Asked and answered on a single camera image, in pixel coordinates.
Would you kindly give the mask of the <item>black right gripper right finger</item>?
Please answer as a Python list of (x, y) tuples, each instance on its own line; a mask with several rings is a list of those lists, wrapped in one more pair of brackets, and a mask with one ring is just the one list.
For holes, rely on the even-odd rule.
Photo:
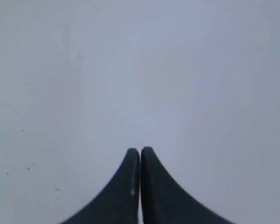
[(189, 195), (164, 168), (152, 147), (141, 151), (141, 205), (145, 224), (230, 224)]

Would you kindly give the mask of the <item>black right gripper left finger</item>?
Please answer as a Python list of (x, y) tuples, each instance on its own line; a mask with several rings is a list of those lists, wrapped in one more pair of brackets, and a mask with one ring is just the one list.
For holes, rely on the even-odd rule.
[(64, 224), (137, 224), (140, 155), (127, 150), (118, 170), (100, 193)]

